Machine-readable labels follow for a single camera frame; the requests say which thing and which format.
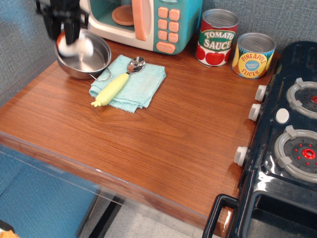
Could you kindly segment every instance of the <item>pot handle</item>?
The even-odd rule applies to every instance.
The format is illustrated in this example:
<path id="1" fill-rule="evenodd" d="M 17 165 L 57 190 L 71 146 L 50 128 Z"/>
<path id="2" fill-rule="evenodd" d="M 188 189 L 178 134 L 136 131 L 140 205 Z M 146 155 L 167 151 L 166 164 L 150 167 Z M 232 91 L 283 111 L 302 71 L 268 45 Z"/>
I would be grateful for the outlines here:
<path id="1" fill-rule="evenodd" d="M 97 79 L 96 77 L 94 77 L 92 74 L 89 73 L 89 75 L 96 81 L 105 81 L 107 79 L 109 79 L 111 77 L 111 72 L 110 72 L 110 69 L 109 68 L 106 68 L 105 70 L 108 70 L 109 71 L 109 76 L 107 78 L 103 78 L 103 79 Z"/>
<path id="2" fill-rule="evenodd" d="M 216 197 L 204 229 L 203 238 L 212 238 L 221 209 L 223 207 L 236 209 L 238 207 L 238 199 L 226 194 L 220 194 Z"/>

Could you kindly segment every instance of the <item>toy microwave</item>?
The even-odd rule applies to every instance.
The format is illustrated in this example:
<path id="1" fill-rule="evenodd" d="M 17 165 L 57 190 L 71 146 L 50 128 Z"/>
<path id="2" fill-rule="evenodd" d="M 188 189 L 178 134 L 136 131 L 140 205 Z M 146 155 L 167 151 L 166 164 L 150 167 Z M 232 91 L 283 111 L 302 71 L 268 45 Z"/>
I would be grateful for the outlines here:
<path id="1" fill-rule="evenodd" d="M 102 38 L 175 55 L 199 28 L 203 0 L 80 0 L 88 30 Z"/>

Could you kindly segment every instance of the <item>light blue towel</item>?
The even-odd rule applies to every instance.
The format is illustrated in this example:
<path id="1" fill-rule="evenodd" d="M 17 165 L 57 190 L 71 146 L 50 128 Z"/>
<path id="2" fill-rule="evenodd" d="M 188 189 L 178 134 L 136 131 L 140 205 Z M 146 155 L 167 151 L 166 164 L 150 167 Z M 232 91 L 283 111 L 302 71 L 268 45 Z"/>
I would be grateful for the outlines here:
<path id="1" fill-rule="evenodd" d="M 109 66 L 111 77 L 105 81 L 94 81 L 89 90 L 90 95 L 97 97 L 111 81 L 126 73 L 130 61 L 130 58 L 119 55 Z M 108 76 L 109 71 L 105 70 L 98 79 L 104 79 Z M 147 108 L 165 77 L 165 67 L 146 63 L 143 70 L 130 74 L 126 84 L 115 98 L 109 102 L 109 105 L 131 113 L 135 113 L 137 108 Z"/>

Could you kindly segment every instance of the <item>white egg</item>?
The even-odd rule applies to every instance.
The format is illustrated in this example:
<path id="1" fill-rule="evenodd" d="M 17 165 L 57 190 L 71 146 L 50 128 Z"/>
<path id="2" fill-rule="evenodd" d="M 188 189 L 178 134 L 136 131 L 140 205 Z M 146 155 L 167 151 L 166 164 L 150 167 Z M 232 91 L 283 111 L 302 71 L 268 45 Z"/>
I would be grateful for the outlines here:
<path id="1" fill-rule="evenodd" d="M 79 54 L 91 57 L 94 54 L 93 42 L 84 34 L 79 34 L 79 38 L 71 45 L 66 44 L 65 34 L 61 34 L 58 38 L 56 41 L 57 49 L 64 57 L 73 57 Z"/>

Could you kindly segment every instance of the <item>tomato illustration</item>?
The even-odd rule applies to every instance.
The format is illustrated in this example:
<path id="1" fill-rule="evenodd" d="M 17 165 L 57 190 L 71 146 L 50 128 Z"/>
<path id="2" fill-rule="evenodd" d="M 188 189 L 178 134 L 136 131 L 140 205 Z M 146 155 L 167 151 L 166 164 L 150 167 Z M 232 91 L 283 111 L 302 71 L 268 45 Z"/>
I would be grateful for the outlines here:
<path id="1" fill-rule="evenodd" d="M 229 50 L 229 51 L 227 52 L 226 56 L 224 57 L 224 61 L 228 62 L 229 57 L 230 57 L 230 52 L 231 52 L 231 50 Z"/>
<path id="2" fill-rule="evenodd" d="M 224 54 L 220 53 L 208 53 L 206 55 L 206 61 L 210 65 L 218 65 L 220 64 L 224 59 Z"/>
<path id="3" fill-rule="evenodd" d="M 199 60 L 203 60 L 205 58 L 205 51 L 201 48 L 200 45 L 197 45 L 196 57 Z"/>

